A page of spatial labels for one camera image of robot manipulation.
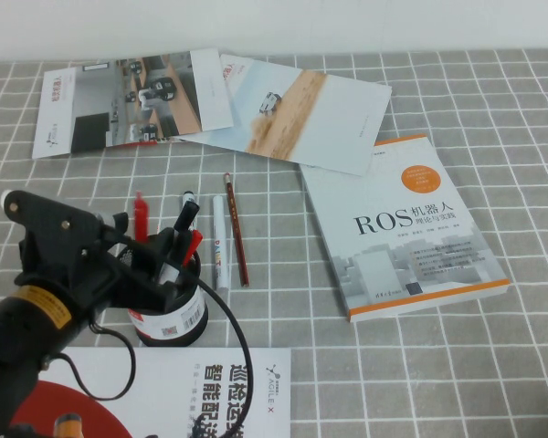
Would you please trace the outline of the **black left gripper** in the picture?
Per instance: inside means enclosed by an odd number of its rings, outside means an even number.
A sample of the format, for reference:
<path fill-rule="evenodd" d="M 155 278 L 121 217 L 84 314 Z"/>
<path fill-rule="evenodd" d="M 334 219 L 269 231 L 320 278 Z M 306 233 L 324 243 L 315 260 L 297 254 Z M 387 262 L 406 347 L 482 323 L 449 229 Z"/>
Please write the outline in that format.
<path fill-rule="evenodd" d="M 164 228 L 152 249 L 126 235 L 129 215 L 92 212 L 17 212 L 25 230 L 19 243 L 20 287 L 45 290 L 74 315 L 105 308 L 131 308 L 144 314 L 168 314 L 193 300 L 197 277 L 153 275 L 175 262 L 176 231 Z"/>

